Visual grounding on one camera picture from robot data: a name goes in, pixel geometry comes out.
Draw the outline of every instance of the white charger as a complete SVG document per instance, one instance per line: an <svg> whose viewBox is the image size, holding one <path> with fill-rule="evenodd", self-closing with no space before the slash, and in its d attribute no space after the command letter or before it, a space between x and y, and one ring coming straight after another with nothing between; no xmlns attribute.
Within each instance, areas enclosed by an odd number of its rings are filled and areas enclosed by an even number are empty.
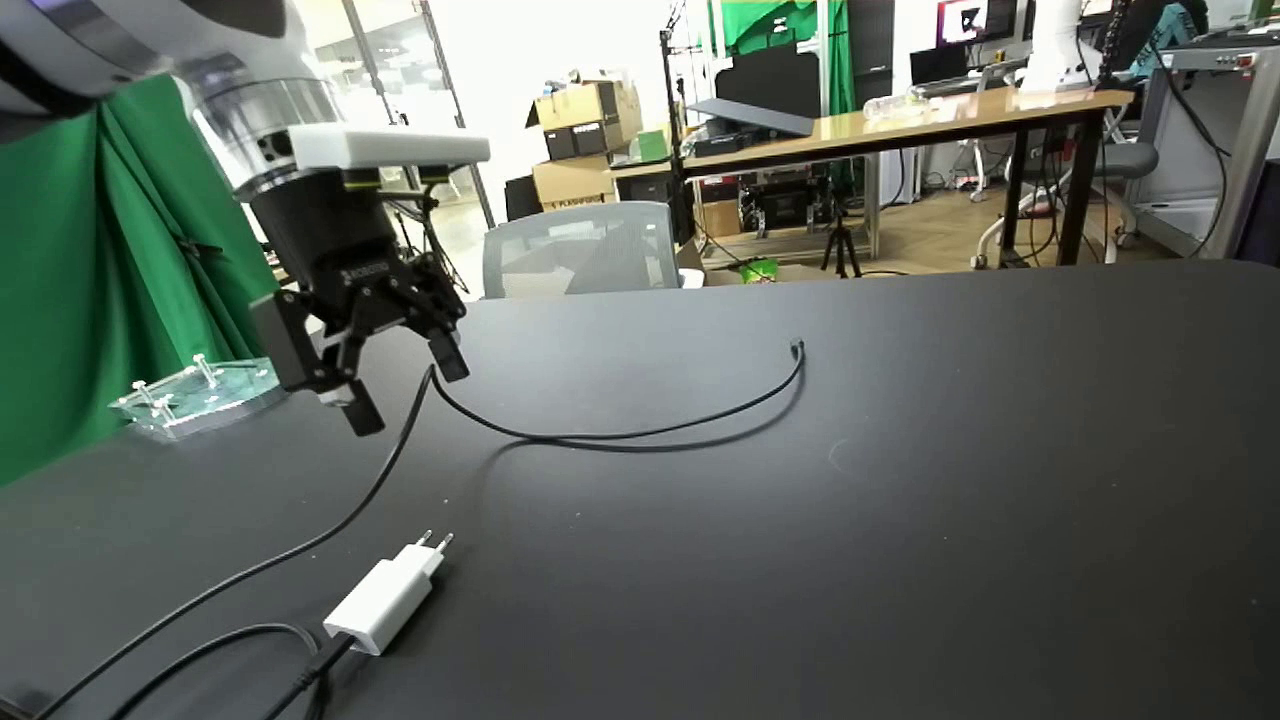
<svg viewBox="0 0 1280 720"><path fill-rule="evenodd" d="M409 618L431 597L431 576L443 563L451 538L437 549L426 538L405 545L401 555L373 563L373 574L323 618L323 632L353 635L369 657L385 657Z"/></svg>

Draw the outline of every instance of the black table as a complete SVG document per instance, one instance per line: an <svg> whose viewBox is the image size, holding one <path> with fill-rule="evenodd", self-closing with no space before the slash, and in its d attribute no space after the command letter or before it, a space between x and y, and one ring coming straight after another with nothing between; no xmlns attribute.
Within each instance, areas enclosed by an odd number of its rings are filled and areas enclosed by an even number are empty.
<svg viewBox="0 0 1280 720"><path fill-rule="evenodd" d="M512 448L426 403L377 509L92 686L94 715L244 620L319 618L455 533L438 592L335 715L1280 715L1280 275L1243 264L481 305L455 393L537 428L632 428L813 370L696 454ZM373 344L405 414L424 344ZM63 689L129 632L326 522L389 436L283 409L117 442L0 496L0 686ZM256 715L250 645L158 693Z"/></svg>

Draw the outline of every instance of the monitor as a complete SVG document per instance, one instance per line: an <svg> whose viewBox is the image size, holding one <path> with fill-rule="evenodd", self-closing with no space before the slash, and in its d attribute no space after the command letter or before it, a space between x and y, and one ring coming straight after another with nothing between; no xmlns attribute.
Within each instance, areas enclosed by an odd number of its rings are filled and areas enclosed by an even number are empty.
<svg viewBox="0 0 1280 720"><path fill-rule="evenodd" d="M792 115L819 115L819 62L813 54L795 54L795 46L734 56L733 73L715 78L715 98Z"/></svg>
<svg viewBox="0 0 1280 720"><path fill-rule="evenodd" d="M1017 34L1017 0L937 0L937 49L1003 40Z"/></svg>
<svg viewBox="0 0 1280 720"><path fill-rule="evenodd" d="M969 49L943 46L929 54L910 54L910 83L941 83L969 78Z"/></svg>
<svg viewBox="0 0 1280 720"><path fill-rule="evenodd" d="M1083 0L1080 18L1112 18L1114 0Z"/></svg>

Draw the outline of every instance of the cable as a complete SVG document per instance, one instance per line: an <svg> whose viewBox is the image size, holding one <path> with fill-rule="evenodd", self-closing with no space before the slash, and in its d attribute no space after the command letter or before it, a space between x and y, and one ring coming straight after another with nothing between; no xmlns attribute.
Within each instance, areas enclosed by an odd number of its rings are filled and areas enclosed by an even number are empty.
<svg viewBox="0 0 1280 720"><path fill-rule="evenodd" d="M133 696L123 696L123 704L112 713L112 720L123 720L129 713L134 713L152 693L158 693L173 676L178 676L182 667L201 664L205 657L212 654L223 654L231 645L244 645L244 641L258 641L258 635L293 635L303 645L307 657L314 657L314 635L307 635L303 628L293 628L293 623L249 623L249 628L237 628L227 635L217 635L201 647L193 647L189 657L173 662L165 671L154 671L143 689L134 689Z"/></svg>
<svg viewBox="0 0 1280 720"><path fill-rule="evenodd" d="M635 433L578 433L578 436L577 436L577 433L560 433L560 436L551 436L551 433L523 433L523 428L507 428L507 423L494 423L494 421L463 409L455 397L448 397L448 388L438 383L437 374L431 374L431 388L437 388L437 397L438 397L451 414L459 414L463 421L473 421L473 423L481 423L481 428L486 428L486 433L512 436L512 442L528 442L528 443L632 443L632 442L648 442L648 436L670 436L670 433L689 433L689 428L700 428L700 423L715 423L715 421L726 421L726 415L741 415L741 414L748 414L748 409L766 403L773 397L779 397L784 388L792 388L792 383L805 378L805 370L808 370L808 347L805 347L805 339L792 339L792 359L795 359L792 374L789 374L776 388L766 388L766 393L760 393L760 397L753 397L753 400L745 400L745 403L733 403L733 409L718 409L718 414L707 414L707 415L696 415L696 421L678 421L678 423L635 428Z"/></svg>
<svg viewBox="0 0 1280 720"><path fill-rule="evenodd" d="M293 700L301 700L311 686L323 686L323 676L332 671L335 662L347 657L347 647L355 645L355 635L335 635L323 645L323 654L307 664L303 676L294 676L287 686L287 693L267 710L267 720L283 715Z"/></svg>
<svg viewBox="0 0 1280 720"><path fill-rule="evenodd" d="M207 583L207 590L194 592L193 600L174 606L173 613L165 613L158 620L152 620L143 632L134 632L133 641L123 641L123 645L118 645L106 662L99 662L92 671L83 671L73 689L63 689L50 704L43 704L43 710L36 713L36 720L56 715L56 713L61 713L73 696L81 696L92 680L99 680L99 676L102 676L106 667L117 667L129 654L134 654L140 645L147 645L152 635L158 635L166 623L182 620L182 618L194 613L201 606L223 597L227 590L258 576L258 574L267 574L267 570L281 570L281 563L287 563L287 560L294 560L294 555L326 545L326 541L339 538L344 529L353 529L353 525L365 516L365 509L385 491L389 475L395 472L395 463L401 463L401 458L405 458L405 443L409 443L409 436L412 436L412 428L414 428L414 415L420 415L420 409L424 409L424 400L426 400L431 378L437 378L437 364L426 364L424 381L414 383L414 397L412 397L412 403L409 403L405 428L401 428L395 443L389 448L377 482L369 484L369 491L360 496L360 505L355 505L344 522L335 522L335 525L323 529L319 538L301 541L301 545L293 545L293 549L283 549L283 553L277 553L277 555L267 555L267 560L258 560L258 563L249 563L249 570L239 570L239 574Z"/></svg>
<svg viewBox="0 0 1280 720"><path fill-rule="evenodd" d="M1192 129L1195 129L1200 140L1213 149L1213 161L1214 161L1214 173L1221 173L1221 194L1214 194L1213 226L1206 226L1206 233L1200 235L1200 246L1192 247L1192 260L1195 260L1195 256L1206 247L1214 226L1223 220L1226 186L1232 186L1232 173L1226 173L1226 155L1232 155L1232 151L1223 151L1223 149L1213 140L1206 125L1205 125L1200 112L1187 104L1182 88L1176 88L1176 78L1171 78L1171 69L1162 64L1162 54L1157 54L1152 40L1146 40L1146 49L1152 49L1152 56L1157 56L1157 69L1166 78L1171 99L1187 112Z"/></svg>

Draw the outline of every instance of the table leg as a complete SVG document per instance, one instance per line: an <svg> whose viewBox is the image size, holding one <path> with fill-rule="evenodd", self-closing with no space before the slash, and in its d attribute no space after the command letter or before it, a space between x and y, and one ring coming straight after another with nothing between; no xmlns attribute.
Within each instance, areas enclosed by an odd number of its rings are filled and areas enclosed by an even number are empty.
<svg viewBox="0 0 1280 720"><path fill-rule="evenodd" d="M864 240L868 240L868 252L878 252L878 151L864 155Z"/></svg>
<svg viewBox="0 0 1280 720"><path fill-rule="evenodd" d="M1000 268L1023 268L1017 256L1017 215L1023 202L1023 170L1029 170L1029 134L1012 134L1012 161L1009 161L1009 194L1003 194L1003 228L1000 228Z"/></svg>
<svg viewBox="0 0 1280 720"><path fill-rule="evenodd" d="M1080 235L1083 235L1083 211L1087 211L1087 197L1093 197L1093 163L1095 163L1101 138L1103 138L1103 115L1087 115L1087 122L1077 125L1077 155L1073 155L1065 240L1057 246L1057 264L1077 264L1077 256L1080 256Z"/></svg>
<svg viewBox="0 0 1280 720"><path fill-rule="evenodd" d="M852 275L864 275L864 264L856 260L856 235L852 235L852 228L848 228L848 220L842 220L842 202L831 202L831 233L826 233L826 247L823 247L823 272L831 268L831 260L836 260L836 275L838 281L848 281L848 268L852 268Z"/></svg>

